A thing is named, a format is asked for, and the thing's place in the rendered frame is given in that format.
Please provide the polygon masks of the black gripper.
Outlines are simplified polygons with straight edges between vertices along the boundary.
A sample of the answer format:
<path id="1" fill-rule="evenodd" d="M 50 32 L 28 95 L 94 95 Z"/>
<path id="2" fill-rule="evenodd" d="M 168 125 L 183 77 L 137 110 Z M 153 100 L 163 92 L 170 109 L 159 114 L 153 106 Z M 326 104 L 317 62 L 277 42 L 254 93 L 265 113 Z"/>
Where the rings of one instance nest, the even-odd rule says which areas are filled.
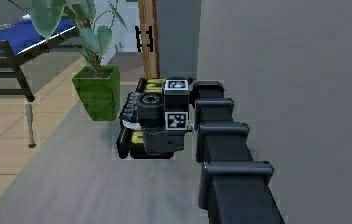
<path id="1" fill-rule="evenodd" d="M 186 94 L 145 93 L 139 98 L 137 110 L 147 154 L 172 154 L 184 149 L 188 129 Z"/>

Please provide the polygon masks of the black and yellow boxy object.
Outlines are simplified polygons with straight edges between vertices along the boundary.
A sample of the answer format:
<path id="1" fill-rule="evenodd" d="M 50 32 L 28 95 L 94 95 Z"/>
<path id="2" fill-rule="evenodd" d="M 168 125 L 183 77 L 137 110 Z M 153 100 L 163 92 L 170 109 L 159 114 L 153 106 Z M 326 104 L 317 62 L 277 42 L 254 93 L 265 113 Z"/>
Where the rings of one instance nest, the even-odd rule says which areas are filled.
<path id="1" fill-rule="evenodd" d="M 120 132 L 116 141 L 121 159 L 171 159 L 173 152 L 147 153 L 144 146 L 144 133 L 137 118 L 137 102 L 144 93 L 162 93 L 163 79 L 148 80 L 140 78 L 136 89 L 129 92 L 119 115 Z"/>

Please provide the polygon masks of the brown wooden door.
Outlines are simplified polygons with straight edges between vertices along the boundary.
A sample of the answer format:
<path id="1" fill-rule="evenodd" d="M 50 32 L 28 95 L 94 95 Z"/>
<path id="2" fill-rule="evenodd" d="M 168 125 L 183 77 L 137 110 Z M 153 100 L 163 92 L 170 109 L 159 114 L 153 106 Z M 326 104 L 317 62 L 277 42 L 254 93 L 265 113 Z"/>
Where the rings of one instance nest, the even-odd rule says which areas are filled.
<path id="1" fill-rule="evenodd" d="M 140 38 L 146 78 L 159 78 L 157 0 L 138 0 Z"/>

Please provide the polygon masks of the house plant in green pot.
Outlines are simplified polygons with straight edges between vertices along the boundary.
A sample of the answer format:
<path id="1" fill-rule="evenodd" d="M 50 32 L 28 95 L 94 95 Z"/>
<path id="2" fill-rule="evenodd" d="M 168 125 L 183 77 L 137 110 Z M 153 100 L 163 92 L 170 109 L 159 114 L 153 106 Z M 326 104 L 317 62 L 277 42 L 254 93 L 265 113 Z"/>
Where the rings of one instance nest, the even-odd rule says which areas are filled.
<path id="1" fill-rule="evenodd" d="M 68 16 L 78 33 L 78 51 L 86 61 L 73 77 L 76 93 L 94 121 L 113 121 L 120 110 L 120 72 L 116 65 L 104 65 L 102 59 L 113 42 L 113 26 L 125 21 L 118 11 L 119 0 L 104 0 L 99 11 L 97 0 L 31 0 L 24 11 L 29 14 L 38 34 L 48 39 Z"/>

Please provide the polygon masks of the grey baseball bat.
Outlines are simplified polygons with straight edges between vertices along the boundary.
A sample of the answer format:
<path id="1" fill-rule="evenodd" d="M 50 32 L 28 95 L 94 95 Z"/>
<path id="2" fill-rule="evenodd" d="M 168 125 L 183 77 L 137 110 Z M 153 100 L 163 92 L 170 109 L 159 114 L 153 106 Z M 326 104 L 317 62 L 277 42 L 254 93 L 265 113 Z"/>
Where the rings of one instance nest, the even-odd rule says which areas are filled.
<path id="1" fill-rule="evenodd" d="M 29 131 L 28 147 L 29 148 L 34 148 L 34 147 L 36 147 L 36 143 L 34 141 L 34 132 L 33 132 L 33 109 L 32 109 L 32 105 L 30 103 L 26 104 L 25 105 L 25 110 L 26 110 L 26 119 L 27 119 L 28 131 Z"/>

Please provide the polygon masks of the blue table with dark frame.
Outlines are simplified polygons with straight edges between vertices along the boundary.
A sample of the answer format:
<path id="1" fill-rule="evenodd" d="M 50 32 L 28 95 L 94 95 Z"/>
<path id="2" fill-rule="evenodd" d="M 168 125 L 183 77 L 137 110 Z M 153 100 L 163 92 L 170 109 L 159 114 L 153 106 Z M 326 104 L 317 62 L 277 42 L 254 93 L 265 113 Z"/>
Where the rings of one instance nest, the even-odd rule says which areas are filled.
<path id="1" fill-rule="evenodd" d="M 19 89 L 0 89 L 0 95 L 24 95 L 29 102 L 33 102 L 35 97 L 21 66 L 77 36 L 75 25 L 67 17 L 60 19 L 49 38 L 41 36 L 31 21 L 21 21 L 0 28 L 0 78 L 15 78 L 20 85 Z"/>

